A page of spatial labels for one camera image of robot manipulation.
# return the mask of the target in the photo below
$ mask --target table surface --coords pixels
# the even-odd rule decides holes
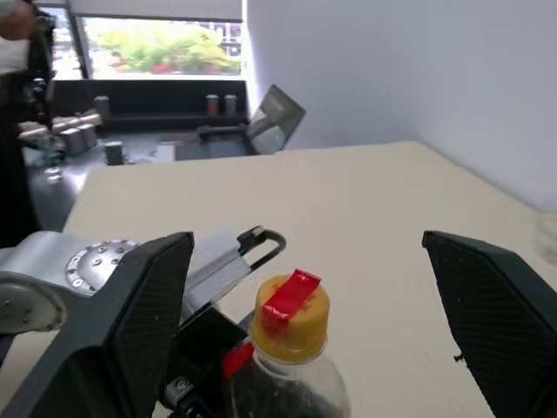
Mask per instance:
[[[556,288],[531,244],[535,218],[427,147],[397,143],[98,170],[65,231],[137,241],[177,231],[203,237],[223,226],[279,231],[286,250],[221,301],[231,318],[252,309],[265,276],[315,273],[331,296],[327,350],[352,416],[481,418],[492,413],[453,360],[460,351],[421,237],[433,229],[503,246]],[[49,339],[17,337],[0,374],[3,398]]]

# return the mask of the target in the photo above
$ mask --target metal handle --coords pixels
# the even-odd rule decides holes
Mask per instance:
[[[250,265],[252,272],[279,255],[286,248],[286,239],[281,234],[269,229],[264,229],[262,226],[256,226],[255,228],[252,228],[238,236],[238,242],[240,243],[238,252],[241,256],[248,254],[253,248],[262,245],[267,240],[276,242],[277,246],[255,263]]]

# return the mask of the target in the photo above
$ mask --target window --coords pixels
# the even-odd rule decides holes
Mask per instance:
[[[42,7],[42,11],[56,17],[52,69],[55,80],[77,80],[82,78],[79,59],[71,35],[70,21],[65,9]]]
[[[94,78],[241,75],[241,24],[83,17]]]

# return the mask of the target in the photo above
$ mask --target yellow bottle cap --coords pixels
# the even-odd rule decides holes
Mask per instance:
[[[275,276],[258,290],[255,315],[252,321],[252,341],[265,354],[286,362],[308,361],[323,350],[327,339],[329,296],[319,285],[279,332],[272,332],[265,324],[263,306],[290,278]]]

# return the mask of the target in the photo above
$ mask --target person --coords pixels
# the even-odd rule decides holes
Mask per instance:
[[[35,9],[24,0],[0,0],[0,248],[16,246],[40,227],[17,138],[29,39],[37,30]]]

